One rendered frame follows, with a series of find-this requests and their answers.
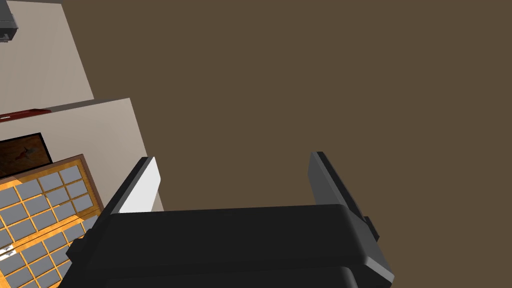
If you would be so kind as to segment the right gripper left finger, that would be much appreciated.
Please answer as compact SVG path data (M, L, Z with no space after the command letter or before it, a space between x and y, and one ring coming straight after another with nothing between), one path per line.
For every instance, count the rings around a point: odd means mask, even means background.
M153 210L161 174L156 159L142 157L103 210L103 214L145 213Z

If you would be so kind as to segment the red flat shelf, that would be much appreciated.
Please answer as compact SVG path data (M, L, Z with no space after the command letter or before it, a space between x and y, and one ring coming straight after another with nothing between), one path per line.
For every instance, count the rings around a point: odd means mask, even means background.
M0 123L23 119L23 118L29 118L44 114L50 114L52 111L49 109L28 109L28 110L22 110L22 111L16 111L6 114L0 114Z

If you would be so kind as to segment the grey box-shaped appliance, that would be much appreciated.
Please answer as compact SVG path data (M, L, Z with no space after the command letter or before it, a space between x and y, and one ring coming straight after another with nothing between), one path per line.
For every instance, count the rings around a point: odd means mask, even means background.
M0 43L12 41L17 31L18 25L7 0L0 0Z

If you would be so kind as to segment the wooden door with glass panes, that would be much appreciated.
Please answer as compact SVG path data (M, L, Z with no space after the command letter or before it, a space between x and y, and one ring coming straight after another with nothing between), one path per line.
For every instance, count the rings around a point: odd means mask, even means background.
M103 208L82 154L0 180L0 288L58 288Z

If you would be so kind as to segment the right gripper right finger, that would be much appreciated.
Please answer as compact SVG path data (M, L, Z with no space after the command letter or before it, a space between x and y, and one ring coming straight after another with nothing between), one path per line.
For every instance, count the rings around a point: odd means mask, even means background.
M363 222L366 221L355 199L324 152L313 151L310 154L307 176L317 205L343 205Z

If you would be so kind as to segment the dark framed picture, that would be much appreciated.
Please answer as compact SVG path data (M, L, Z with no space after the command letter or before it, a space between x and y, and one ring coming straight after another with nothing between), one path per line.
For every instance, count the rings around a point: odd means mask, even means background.
M0 140L0 179L52 164L42 133Z

